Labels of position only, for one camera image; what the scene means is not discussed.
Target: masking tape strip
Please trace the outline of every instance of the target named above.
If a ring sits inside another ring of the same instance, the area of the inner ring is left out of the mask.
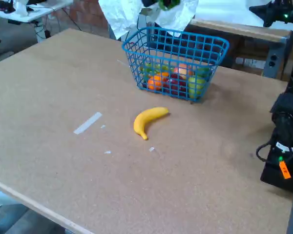
[[[100,112],[95,113],[90,119],[88,119],[85,123],[79,126],[74,133],[75,134],[80,134],[83,133],[88,127],[90,127],[95,121],[97,121],[102,114]]]

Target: orange label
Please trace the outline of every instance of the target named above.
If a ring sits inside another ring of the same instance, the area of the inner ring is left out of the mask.
[[[291,178],[291,175],[290,175],[290,172],[288,170],[288,167],[287,167],[287,165],[285,164],[284,161],[279,162],[279,167],[280,167],[280,169],[282,171],[282,174],[283,174],[283,177],[285,179]]]

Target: yellow banana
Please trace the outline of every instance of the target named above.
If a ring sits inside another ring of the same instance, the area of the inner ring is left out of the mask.
[[[144,140],[147,140],[147,135],[145,133],[145,125],[159,117],[162,117],[169,113],[169,110],[166,107],[154,107],[152,109],[148,109],[145,111],[142,111],[138,116],[136,117],[134,123],[133,123],[133,130]]]

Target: blue plastic basket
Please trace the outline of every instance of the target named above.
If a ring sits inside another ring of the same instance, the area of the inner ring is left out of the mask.
[[[140,89],[198,101],[225,57],[229,42],[219,37],[146,27],[128,38],[122,48]]]

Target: concrete floor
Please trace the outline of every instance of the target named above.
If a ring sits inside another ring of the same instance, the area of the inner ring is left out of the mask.
[[[88,33],[108,38],[108,30],[90,25],[79,25]],[[45,27],[51,35],[59,32],[57,21],[48,20]],[[61,31],[77,27],[73,23],[60,23]],[[37,43],[34,27],[30,24],[13,25],[6,19],[0,19],[0,56],[7,52],[17,53]],[[0,207],[0,233],[7,234],[64,234],[64,229],[49,219],[24,207],[23,205],[10,205]]]
[[[56,20],[48,20],[45,25],[48,30],[50,30],[51,35],[59,32],[59,25]],[[98,28],[90,25],[82,25],[79,27],[84,31],[92,34],[96,34],[102,37],[108,37],[108,30]],[[67,28],[78,29],[71,22],[61,22],[61,31]],[[26,49],[37,43],[36,33],[34,27],[31,24],[23,23],[21,25],[9,24],[6,19],[0,18],[0,55],[9,51],[15,53]]]

